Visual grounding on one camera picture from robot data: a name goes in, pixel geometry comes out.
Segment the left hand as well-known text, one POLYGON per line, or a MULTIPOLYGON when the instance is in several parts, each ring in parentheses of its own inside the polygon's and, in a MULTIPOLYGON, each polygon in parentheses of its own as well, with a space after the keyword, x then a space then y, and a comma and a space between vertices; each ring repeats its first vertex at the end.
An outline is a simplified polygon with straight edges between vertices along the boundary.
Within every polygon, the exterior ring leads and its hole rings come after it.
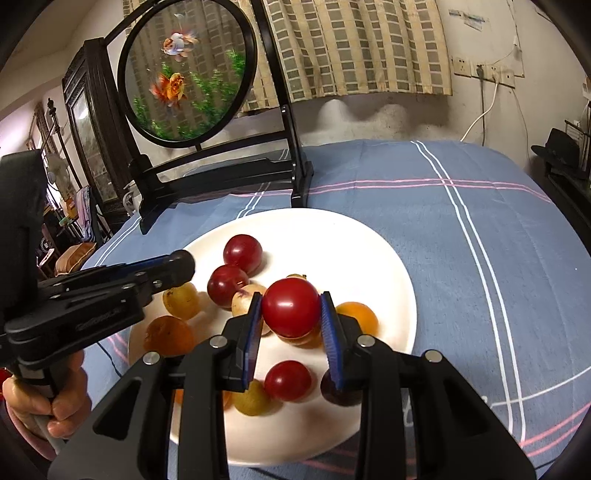
POLYGON ((47 431, 57 439, 69 439, 84 423, 92 403, 87 392, 88 376, 82 367, 83 360, 83 351, 69 357, 64 387, 53 401, 15 376, 7 378, 2 384, 11 422, 25 441, 47 460, 54 460, 56 452, 39 429, 34 416, 47 416, 47 431))

